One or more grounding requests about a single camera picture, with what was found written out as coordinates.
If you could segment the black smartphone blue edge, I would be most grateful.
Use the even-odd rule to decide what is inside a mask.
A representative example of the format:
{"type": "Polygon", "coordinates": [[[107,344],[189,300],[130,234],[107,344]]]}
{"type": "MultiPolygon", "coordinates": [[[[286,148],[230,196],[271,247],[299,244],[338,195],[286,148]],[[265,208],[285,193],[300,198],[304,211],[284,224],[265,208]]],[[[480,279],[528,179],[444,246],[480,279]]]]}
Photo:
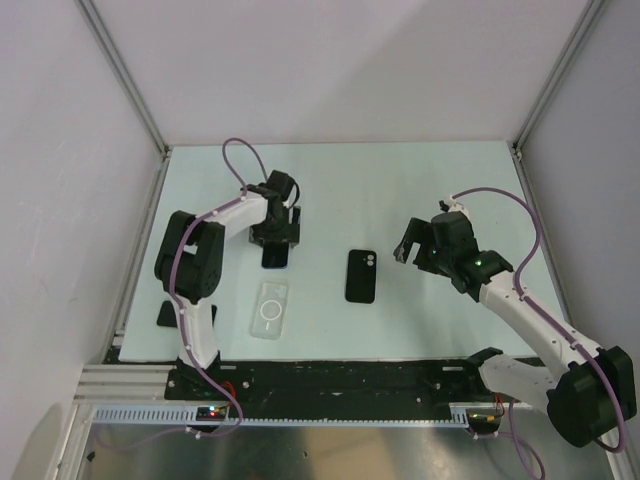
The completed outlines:
{"type": "Polygon", "coordinates": [[[262,247],[261,266],[267,270],[285,269],[290,247],[287,243],[266,243],[262,247]]]}

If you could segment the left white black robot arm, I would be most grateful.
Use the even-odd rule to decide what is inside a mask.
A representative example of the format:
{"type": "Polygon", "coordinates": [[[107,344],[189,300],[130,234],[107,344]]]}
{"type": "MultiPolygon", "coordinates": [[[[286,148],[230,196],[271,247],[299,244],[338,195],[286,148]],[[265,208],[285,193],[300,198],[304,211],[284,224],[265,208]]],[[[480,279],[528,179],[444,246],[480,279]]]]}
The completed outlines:
{"type": "Polygon", "coordinates": [[[201,399],[214,397],[222,376],[211,368],[219,355],[209,298],[223,271],[228,240],[246,231],[262,249],[264,269],[284,269],[300,242],[302,209],[277,193],[249,192],[196,216],[174,212],[154,265],[154,275],[170,296],[181,337],[180,360],[193,369],[187,387],[201,399]]]}

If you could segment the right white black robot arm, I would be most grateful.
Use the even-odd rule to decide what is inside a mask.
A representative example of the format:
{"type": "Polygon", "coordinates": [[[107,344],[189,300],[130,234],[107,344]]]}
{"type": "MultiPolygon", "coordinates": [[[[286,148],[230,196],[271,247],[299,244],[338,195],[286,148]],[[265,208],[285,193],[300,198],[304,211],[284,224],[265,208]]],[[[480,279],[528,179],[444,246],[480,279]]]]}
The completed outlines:
{"type": "Polygon", "coordinates": [[[411,218],[394,250],[400,263],[448,278],[500,317],[535,352],[541,365],[516,360],[496,348],[471,357],[462,376],[476,401],[505,393],[546,414],[569,444],[583,447],[636,416],[633,362],[619,347],[602,348],[566,322],[546,320],[532,296],[516,288],[512,265],[477,245],[468,217],[447,212],[430,221],[411,218]]]}

